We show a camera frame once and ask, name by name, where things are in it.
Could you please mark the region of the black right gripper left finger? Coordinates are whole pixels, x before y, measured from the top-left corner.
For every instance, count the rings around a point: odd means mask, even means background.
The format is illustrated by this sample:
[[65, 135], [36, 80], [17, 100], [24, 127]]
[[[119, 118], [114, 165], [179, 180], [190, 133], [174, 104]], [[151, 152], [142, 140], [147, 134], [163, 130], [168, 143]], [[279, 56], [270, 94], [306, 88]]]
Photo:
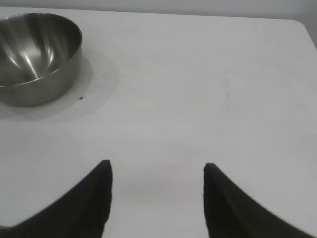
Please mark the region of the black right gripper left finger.
[[24, 222], [2, 227], [2, 238], [100, 238], [112, 202], [112, 167], [101, 161], [70, 191]]

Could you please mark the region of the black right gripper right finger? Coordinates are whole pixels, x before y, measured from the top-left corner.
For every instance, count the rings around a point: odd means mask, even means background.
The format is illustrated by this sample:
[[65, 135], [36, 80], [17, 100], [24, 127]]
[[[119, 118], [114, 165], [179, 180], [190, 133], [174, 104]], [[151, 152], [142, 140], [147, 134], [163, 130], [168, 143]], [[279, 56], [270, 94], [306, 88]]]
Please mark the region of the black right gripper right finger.
[[214, 163], [204, 167], [204, 215], [211, 238], [309, 238], [241, 190]]

